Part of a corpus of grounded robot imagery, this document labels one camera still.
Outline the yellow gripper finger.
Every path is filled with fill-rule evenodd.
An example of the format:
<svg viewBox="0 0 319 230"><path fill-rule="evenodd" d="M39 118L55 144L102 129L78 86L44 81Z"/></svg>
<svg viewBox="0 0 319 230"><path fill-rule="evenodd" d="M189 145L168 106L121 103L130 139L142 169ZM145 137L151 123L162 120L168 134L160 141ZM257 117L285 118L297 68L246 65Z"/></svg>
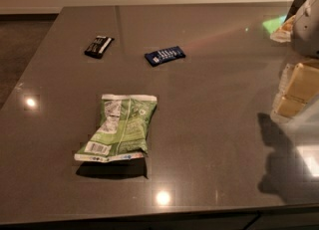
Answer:
<svg viewBox="0 0 319 230"><path fill-rule="evenodd" d="M282 95L277 95L273 102L272 110L284 117L294 117L298 115L305 105L301 102L291 100Z"/></svg>
<svg viewBox="0 0 319 230"><path fill-rule="evenodd" d="M292 72L284 97L307 104L319 94L319 63L298 63Z"/></svg>

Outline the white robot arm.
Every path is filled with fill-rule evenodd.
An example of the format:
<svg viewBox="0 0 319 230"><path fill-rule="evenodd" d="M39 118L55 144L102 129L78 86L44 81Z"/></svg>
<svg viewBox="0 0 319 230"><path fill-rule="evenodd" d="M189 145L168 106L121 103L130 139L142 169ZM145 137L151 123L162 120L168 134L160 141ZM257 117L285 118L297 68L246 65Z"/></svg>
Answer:
<svg viewBox="0 0 319 230"><path fill-rule="evenodd" d="M270 39L289 42L300 56L282 71L271 117L287 122L319 94L319 0L294 0L288 15Z"/></svg>

